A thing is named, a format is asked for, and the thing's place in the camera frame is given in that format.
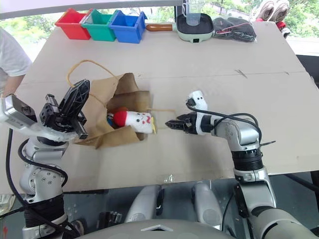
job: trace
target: paper bag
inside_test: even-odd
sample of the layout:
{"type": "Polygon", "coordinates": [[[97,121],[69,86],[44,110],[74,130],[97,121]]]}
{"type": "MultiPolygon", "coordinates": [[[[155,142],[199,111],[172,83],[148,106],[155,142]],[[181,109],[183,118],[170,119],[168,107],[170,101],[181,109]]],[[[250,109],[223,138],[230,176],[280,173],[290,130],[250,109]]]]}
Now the paper bag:
{"type": "Polygon", "coordinates": [[[149,91],[139,91],[133,73],[91,82],[90,96],[82,111],[87,119],[84,125],[88,132],[85,140],[75,144],[99,147],[112,147],[139,142],[144,134],[135,133],[130,126],[113,129],[107,122],[107,109],[126,107],[129,111],[147,112],[151,107],[149,91]]]}

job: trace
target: table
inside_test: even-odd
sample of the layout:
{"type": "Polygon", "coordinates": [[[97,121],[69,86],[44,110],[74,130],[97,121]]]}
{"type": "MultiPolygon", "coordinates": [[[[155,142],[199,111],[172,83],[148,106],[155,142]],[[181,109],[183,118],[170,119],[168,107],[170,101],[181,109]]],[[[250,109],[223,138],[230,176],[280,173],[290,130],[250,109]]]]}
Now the table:
{"type": "MultiPolygon", "coordinates": [[[[185,98],[200,89],[210,110],[253,114],[260,122],[262,142],[277,141],[262,147],[270,174],[318,170],[318,89],[274,24],[257,22],[254,26],[257,42],[210,39],[200,44],[184,42],[174,32],[146,32],[140,44],[69,40],[56,28],[17,95],[40,113],[47,93],[58,101],[64,96],[69,68],[92,59],[116,75],[133,72],[139,88],[150,90],[153,108],[187,113],[185,98]]],[[[71,80],[105,77],[103,70],[85,63],[71,80]]],[[[233,177],[226,140],[170,130],[164,123],[175,115],[154,114],[158,134],[145,141],[98,150],[70,145],[63,157],[69,175],[64,190],[233,177]]],[[[5,176],[7,127],[0,129],[0,173],[5,176]]],[[[17,132],[13,135],[11,168],[16,184],[24,166],[16,151],[25,138],[17,132]]],[[[9,192],[6,180],[1,180],[0,193],[9,192]]]]}

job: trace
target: white shirt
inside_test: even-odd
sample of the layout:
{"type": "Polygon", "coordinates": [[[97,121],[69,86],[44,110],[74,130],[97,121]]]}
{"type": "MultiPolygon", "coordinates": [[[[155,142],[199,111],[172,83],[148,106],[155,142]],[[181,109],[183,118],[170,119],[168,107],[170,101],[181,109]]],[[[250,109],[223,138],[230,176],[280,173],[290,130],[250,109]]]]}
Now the white shirt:
{"type": "Polygon", "coordinates": [[[0,94],[8,76],[26,74],[31,64],[19,43],[0,27],[0,94]]]}

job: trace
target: red bin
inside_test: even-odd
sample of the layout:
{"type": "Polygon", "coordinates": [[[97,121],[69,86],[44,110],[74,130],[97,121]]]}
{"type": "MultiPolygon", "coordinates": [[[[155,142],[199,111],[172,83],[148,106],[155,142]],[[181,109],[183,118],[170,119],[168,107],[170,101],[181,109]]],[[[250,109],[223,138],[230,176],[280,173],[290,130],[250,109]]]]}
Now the red bin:
{"type": "Polygon", "coordinates": [[[89,15],[91,11],[92,9],[87,13],[79,13],[76,10],[69,8],[55,25],[60,26],[70,39],[89,40],[91,36],[87,29],[81,27],[81,21],[89,15]]]}

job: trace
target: floor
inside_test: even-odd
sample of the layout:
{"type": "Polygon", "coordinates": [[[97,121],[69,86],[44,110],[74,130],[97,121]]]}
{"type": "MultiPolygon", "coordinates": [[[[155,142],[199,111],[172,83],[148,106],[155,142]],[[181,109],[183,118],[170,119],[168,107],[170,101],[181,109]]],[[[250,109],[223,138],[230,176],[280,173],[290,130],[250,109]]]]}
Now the floor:
{"type": "MultiPolygon", "coordinates": [[[[296,175],[311,182],[310,173],[298,173],[296,175]]],[[[271,176],[271,182],[278,208],[292,214],[309,229],[319,226],[319,213],[314,192],[284,175],[271,176]]],[[[191,203],[191,188],[194,183],[163,185],[163,188],[165,188],[163,212],[156,218],[182,219],[195,222],[196,215],[191,203]]],[[[206,183],[210,184],[211,189],[218,197],[222,211],[224,211],[236,181],[234,179],[219,179],[213,182],[206,181],[206,183]]],[[[141,189],[142,187],[134,187],[106,190],[100,194],[66,194],[64,196],[65,211],[70,221],[80,218],[85,219],[88,232],[93,232],[97,228],[100,212],[117,211],[123,214],[122,220],[124,220],[134,198],[141,189]]],[[[14,207],[17,208],[18,206],[19,204],[16,202],[14,207]]],[[[247,238],[234,199],[231,200],[225,221],[233,229],[237,238],[247,238]]],[[[0,239],[22,238],[23,213],[0,220],[0,226],[2,229],[5,227],[8,229],[6,238],[1,231],[0,239]]]]}

